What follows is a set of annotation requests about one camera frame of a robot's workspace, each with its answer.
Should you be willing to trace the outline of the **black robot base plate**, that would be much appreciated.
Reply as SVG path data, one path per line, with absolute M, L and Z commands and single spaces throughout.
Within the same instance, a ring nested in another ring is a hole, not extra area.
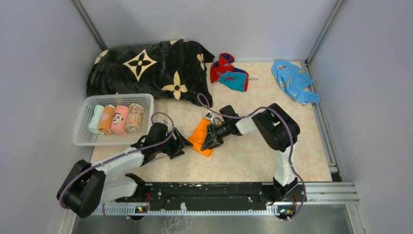
M 265 205 L 273 205 L 275 202 L 299 204 L 303 199 L 302 185 L 296 186 L 284 196 L 279 196 L 275 194 L 272 182 L 154 182 L 139 185 L 133 195 L 118 198 L 116 202 L 142 202 L 156 211 L 177 210 L 183 202 L 190 210 L 195 211 L 240 211 L 262 210 Z

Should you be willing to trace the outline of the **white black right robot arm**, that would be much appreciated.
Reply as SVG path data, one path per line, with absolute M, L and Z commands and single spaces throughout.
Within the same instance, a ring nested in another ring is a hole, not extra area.
M 291 166 L 294 146 L 300 134 L 299 125 L 276 103 L 245 117 L 235 113 L 231 105 L 221 108 L 219 113 L 224 121 L 220 125 L 207 125 L 201 150 L 221 146 L 226 136 L 244 136 L 258 131 L 266 144 L 274 150 L 279 167 L 273 177 L 275 197 L 287 201 L 298 184 L 298 176 Z

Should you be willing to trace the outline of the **striped rabbit print towel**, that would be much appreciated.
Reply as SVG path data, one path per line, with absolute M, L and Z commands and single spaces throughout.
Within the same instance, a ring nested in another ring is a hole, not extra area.
M 129 106 L 129 113 L 125 129 L 130 134 L 137 134 L 141 131 L 142 117 L 144 114 L 144 108 L 136 103 L 132 103 Z

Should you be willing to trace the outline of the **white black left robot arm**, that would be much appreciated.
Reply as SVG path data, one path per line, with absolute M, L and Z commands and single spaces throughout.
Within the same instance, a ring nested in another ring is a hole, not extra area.
M 146 195 L 145 183 L 139 182 L 129 170 L 154 161 L 157 154 L 165 154 L 170 159 L 181 156 L 185 148 L 192 146 L 176 128 L 168 130 L 167 125 L 155 123 L 146 135 L 116 156 L 95 163 L 77 161 L 56 198 L 62 208 L 80 218 L 90 216 L 98 206 L 118 198 L 129 197 L 139 202 Z

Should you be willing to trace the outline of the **red blue cloth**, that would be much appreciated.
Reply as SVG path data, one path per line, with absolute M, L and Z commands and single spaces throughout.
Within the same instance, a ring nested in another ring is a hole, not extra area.
M 228 53 L 221 53 L 218 61 L 211 65 L 210 82 L 219 82 L 231 90 L 246 92 L 248 89 L 249 74 L 247 71 L 235 67 L 232 63 L 235 58 Z

